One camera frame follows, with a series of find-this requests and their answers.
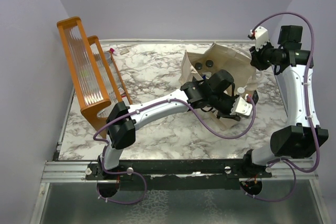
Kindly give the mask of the beige canvas tote bag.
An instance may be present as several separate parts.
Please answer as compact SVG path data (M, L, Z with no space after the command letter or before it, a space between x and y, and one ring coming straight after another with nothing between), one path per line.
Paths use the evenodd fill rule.
M214 65L211 68L206 67L205 62L212 60ZM208 79L203 75L203 72L211 72L212 75L220 70L226 70L234 78L235 88L233 90L236 94L238 87L245 87L246 95L251 96L254 102L258 101L257 86L262 78L257 78L256 68L250 65L251 57L244 53L240 49L232 49L226 46L221 46L217 43L213 43L204 53L196 53L185 51L184 57L181 63L181 76L179 82L181 86L191 81L193 78L197 80ZM194 65L197 62L203 64L201 70L196 70ZM228 130L231 127L237 125L239 122L229 119L217 119L215 113L209 114L211 119L220 127L221 130Z

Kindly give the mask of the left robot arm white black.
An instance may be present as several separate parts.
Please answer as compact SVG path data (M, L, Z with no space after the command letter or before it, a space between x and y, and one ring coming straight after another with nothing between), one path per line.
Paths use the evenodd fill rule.
M238 98L234 88L233 76L220 70L208 79L193 78L174 92L150 102L129 106L124 102L117 103L104 126L107 139L100 155L99 175L104 179L112 178L123 150L135 142L136 131L153 121L197 109L215 113L217 119L239 121L240 116L232 112Z

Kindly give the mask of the clear bottle black cap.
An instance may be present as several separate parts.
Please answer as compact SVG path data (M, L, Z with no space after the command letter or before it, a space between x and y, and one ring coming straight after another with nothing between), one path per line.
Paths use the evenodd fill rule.
M211 67L214 65L214 63L213 63L212 60L207 60L207 61L205 62L205 65L206 65L206 67L211 68Z

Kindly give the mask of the beige pump lotion bottle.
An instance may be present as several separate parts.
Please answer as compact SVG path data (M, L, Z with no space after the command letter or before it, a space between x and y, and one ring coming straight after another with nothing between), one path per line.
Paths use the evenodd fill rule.
M236 91L236 94L239 95L239 96L244 96L246 94L245 87L238 87L237 91Z

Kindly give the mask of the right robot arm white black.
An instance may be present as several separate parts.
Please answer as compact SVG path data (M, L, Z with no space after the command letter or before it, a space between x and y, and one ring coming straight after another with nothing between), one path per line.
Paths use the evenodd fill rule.
M314 108L313 60L310 51L301 48L302 31L301 26L282 26L278 48L271 44L266 28L258 26L250 32L249 38L255 41L249 50L250 64L260 71L273 68L287 122L284 128L272 133L268 145L244 155L241 171L246 177L254 177L268 164L283 158L311 157L329 137Z

